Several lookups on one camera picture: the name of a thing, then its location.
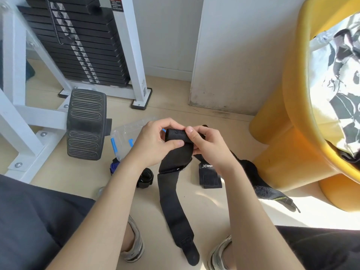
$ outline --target pants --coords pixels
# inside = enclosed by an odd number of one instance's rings
[[[0,175],[0,269],[45,269],[94,203]],[[359,231],[277,229],[306,270],[360,269]]]

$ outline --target forearm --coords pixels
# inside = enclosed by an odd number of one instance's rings
[[[267,216],[239,163],[222,172],[237,269],[304,270]]]
[[[141,172],[133,159],[121,162],[99,200],[47,270],[116,268]]]

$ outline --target yellow bin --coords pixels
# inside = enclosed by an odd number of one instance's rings
[[[308,87],[309,42],[360,11],[360,0],[307,0],[303,4],[282,84],[250,123],[250,133],[269,147],[254,163],[273,188],[288,191],[321,181],[325,196],[346,211],[360,210],[360,172],[322,137]]]

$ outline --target warning label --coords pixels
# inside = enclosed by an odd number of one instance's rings
[[[121,0],[110,0],[111,8],[114,11],[124,12]]]

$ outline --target white wall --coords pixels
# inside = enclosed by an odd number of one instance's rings
[[[254,115],[281,82],[304,0],[204,0],[190,105]]]
[[[100,0],[110,7],[109,0]],[[133,0],[145,74],[191,81],[203,0]]]

